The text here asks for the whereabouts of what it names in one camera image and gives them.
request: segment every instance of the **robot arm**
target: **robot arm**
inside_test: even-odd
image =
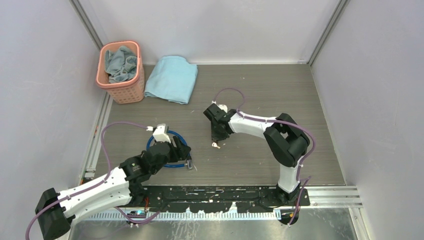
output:
[[[211,135],[214,143],[225,140],[234,133],[245,133],[265,139],[275,159],[280,163],[278,187],[281,189],[281,200],[289,202],[294,199],[299,190],[296,174],[299,160],[306,154],[310,144],[306,134],[289,125],[273,122],[275,120],[296,122],[286,113],[278,117],[253,116],[235,109],[226,111],[225,105],[212,103],[203,114],[210,120]],[[243,116],[263,120],[256,121]]]
[[[54,240],[68,232],[71,226],[104,210],[131,205],[138,206],[145,200],[146,191],[142,182],[156,174],[165,164],[184,161],[191,148],[184,145],[178,137],[173,142],[166,134],[165,124],[158,125],[153,132],[155,144],[141,154],[122,162],[111,170],[103,184],[77,196],[64,200],[48,209],[38,218],[44,240]],[[35,209],[37,214],[45,206],[73,193],[86,190],[105,179],[106,175],[85,184],[56,192],[50,188],[43,192]]]

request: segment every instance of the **folded blue towel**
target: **folded blue towel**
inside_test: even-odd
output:
[[[126,46],[120,46],[116,52],[107,50],[104,54],[104,70],[110,75],[110,84],[128,81],[136,76],[137,57]]]
[[[164,56],[157,62],[144,90],[145,97],[188,104],[195,87],[198,66],[181,56]]]

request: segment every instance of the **plastic basket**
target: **plastic basket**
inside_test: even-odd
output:
[[[133,79],[117,83],[109,83],[109,75],[105,72],[105,53],[116,52],[120,46],[126,46],[137,56],[137,72]],[[143,100],[145,89],[145,72],[143,69],[140,46],[135,41],[117,41],[104,45],[98,61],[97,85],[107,91],[118,104],[129,104]]]

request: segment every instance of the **gray wooden floor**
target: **gray wooden floor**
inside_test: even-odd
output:
[[[145,66],[148,79],[153,66]],[[109,123],[132,121],[149,126],[166,123],[181,134],[192,148],[196,170],[163,168],[147,185],[275,185],[279,164],[267,143],[246,134],[233,134],[211,147],[210,122],[203,111],[222,88],[235,87],[246,95],[242,110],[248,114],[271,117],[290,114],[315,135],[315,152],[304,162],[301,177],[312,175],[311,185],[343,185],[329,130],[315,88],[310,67],[294,65],[199,65],[189,104],[180,105],[146,97],[130,104],[113,103]],[[242,98],[235,91],[221,93],[217,103],[236,108]],[[105,135],[112,166],[146,149],[150,132],[118,125]],[[106,173],[107,163],[100,154],[96,177]]]

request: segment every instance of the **blue cable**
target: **blue cable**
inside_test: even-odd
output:
[[[177,138],[179,138],[179,139],[181,140],[181,142],[182,142],[184,145],[186,145],[186,146],[187,146],[187,142],[186,142],[186,140],[184,140],[183,136],[181,136],[180,134],[178,134],[178,133],[176,133],[176,132],[174,132],[174,131],[171,131],[171,130],[168,130],[168,133],[169,133],[169,134],[173,134],[173,135],[177,136]],[[153,136],[151,136],[151,137],[148,139],[148,141],[147,141],[147,146],[146,146],[146,150],[150,148],[150,144],[152,143],[153,139],[154,139],[154,137],[153,137]],[[184,166],[185,166],[185,164],[165,164],[165,165],[164,165],[164,167],[166,167],[166,168],[182,168],[182,167],[184,167]]]

